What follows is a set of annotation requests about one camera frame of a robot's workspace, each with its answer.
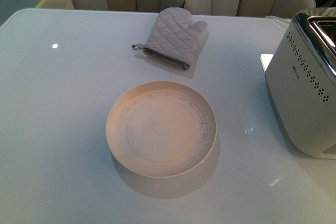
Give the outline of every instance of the white table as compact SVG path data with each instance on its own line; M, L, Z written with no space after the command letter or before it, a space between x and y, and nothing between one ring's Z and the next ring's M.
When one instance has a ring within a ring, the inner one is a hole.
M287 25L193 16L209 37L183 71L131 49L156 16L26 9L0 28L0 223L335 223L336 161L295 151L266 91L260 55ZM154 80L196 89L218 121L205 162L164 180L123 168L105 137L116 99Z

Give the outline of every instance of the toaster vent hole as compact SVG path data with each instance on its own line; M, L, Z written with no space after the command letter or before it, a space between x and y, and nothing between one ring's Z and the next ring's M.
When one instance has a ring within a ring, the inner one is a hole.
M293 40L293 37L290 35L290 33L287 33L288 43L290 44L290 47L292 51L294 52L295 56L298 59L298 62L300 63L300 66L303 67L303 71L306 72L307 77L310 78L310 83L314 84L314 89L317 89L318 95L323 96L322 101L328 102L329 96L325 95L325 92L323 89L320 88L320 83L316 81L316 77L312 74L311 70L308 70L308 65L306 64L305 59L303 58L302 54L300 53L300 50L297 48L297 45L295 44L295 41Z

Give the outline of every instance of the plate rim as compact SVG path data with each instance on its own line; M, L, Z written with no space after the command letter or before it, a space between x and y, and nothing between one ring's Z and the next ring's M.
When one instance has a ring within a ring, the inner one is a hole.
M173 175L166 175L166 176L161 176L161 175L158 175L158 176L154 176L154 175L148 175L146 173L139 173L137 171L134 171L133 169L130 169L128 168L126 165L123 164L123 162L121 162L116 156L115 154L113 153L113 150L109 144L109 140L108 140L108 122L111 118L111 113L112 113L112 110L113 108L115 108L115 105L117 104L118 105L118 102L120 102L122 99L125 98L125 96L127 94L129 94L131 91L133 91L134 89L136 88L139 88L140 86L148 86L148 85L151 85L151 84L156 84L156 83L160 83L160 82L163 82L163 83L170 83L170 84L177 84L177 85L180 85L184 88L187 88L187 89L190 89L192 91L194 91L195 93L197 93L205 102L206 104L209 106L209 111L211 112L211 115L214 119L214 125L215 125L215 129L214 129L214 139L212 140L212 144L211 144L211 147L209 148L209 151L206 153L206 155L204 155L204 157L197 163L195 164L194 166L192 166L191 168L183 171L183 172L180 172L180 173L176 173L176 174L173 174ZM197 90L195 90L194 88L190 87L189 85L186 85L184 83L180 83L180 82L177 82L177 81L170 81L170 80L156 80L156 81L149 81L149 82L144 82L142 84L139 84L137 86L134 86L132 88L130 88L129 90L127 90L126 92L124 92L115 102L114 104L112 105L110 111L109 111L109 114L107 116L107 119L106 119L106 125L105 125L105 134L106 134L106 140L107 140L107 143L108 143L108 147L110 149L110 152L111 154L113 155L113 157L122 165L124 166L126 169L130 170L131 172L135 173L135 174L138 174L138 175L141 175L141 176L144 176L144 177L149 177L149 178L172 178L172 177L176 177L176 176L180 176L180 175L183 175L183 174L186 174L188 172L190 172L191 170L195 169L196 167L198 167L203 161L205 161L205 159L209 156L209 154L211 153L214 145L215 145L215 142L217 141L217 134L218 134L218 128L217 128L217 117L215 115L215 112L212 108L212 106L210 105L210 103L208 102L208 100L201 94L199 93Z

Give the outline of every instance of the quilted oven mitt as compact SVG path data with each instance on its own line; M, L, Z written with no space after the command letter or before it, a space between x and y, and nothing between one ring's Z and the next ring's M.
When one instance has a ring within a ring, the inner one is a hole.
M207 23L193 24L191 13L183 8L171 7L161 11L149 39L132 45L149 56L188 69L195 58L198 44L207 32Z

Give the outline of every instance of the oven mitt cuff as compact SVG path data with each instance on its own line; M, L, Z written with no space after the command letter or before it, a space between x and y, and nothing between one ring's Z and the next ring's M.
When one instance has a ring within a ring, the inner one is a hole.
M161 11L147 42L132 45L146 55L188 69L195 59L199 43L207 32L207 23L193 24L192 14L183 8L171 7Z

